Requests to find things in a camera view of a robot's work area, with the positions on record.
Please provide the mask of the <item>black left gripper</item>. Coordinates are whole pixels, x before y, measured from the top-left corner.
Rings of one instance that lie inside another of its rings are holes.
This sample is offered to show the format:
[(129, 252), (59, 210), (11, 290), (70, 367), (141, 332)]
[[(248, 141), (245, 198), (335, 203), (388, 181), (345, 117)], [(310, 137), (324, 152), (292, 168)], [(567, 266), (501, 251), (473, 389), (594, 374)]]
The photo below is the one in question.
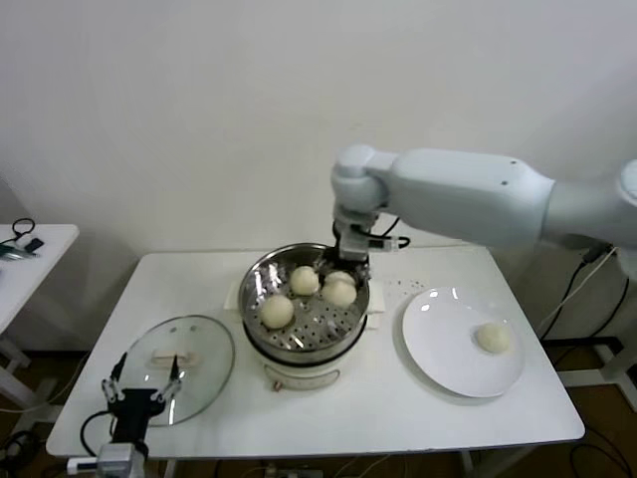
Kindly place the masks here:
[(149, 421), (164, 410), (164, 401), (171, 400), (181, 389), (178, 356), (174, 356), (167, 384), (160, 389), (126, 388), (119, 386), (127, 353), (113, 366), (108, 378), (102, 380), (102, 391), (108, 411), (115, 418), (114, 443), (142, 443)]

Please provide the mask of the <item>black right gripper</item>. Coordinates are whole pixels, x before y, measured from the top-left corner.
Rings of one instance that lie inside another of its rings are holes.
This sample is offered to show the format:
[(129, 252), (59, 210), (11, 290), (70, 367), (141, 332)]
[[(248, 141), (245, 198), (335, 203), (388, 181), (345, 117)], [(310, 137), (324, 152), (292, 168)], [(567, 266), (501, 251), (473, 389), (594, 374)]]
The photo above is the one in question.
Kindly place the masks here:
[(359, 286), (367, 284), (371, 278), (369, 264), (370, 238), (359, 231), (338, 224), (332, 225), (334, 246), (325, 248), (320, 256), (322, 272), (355, 267), (355, 279)]

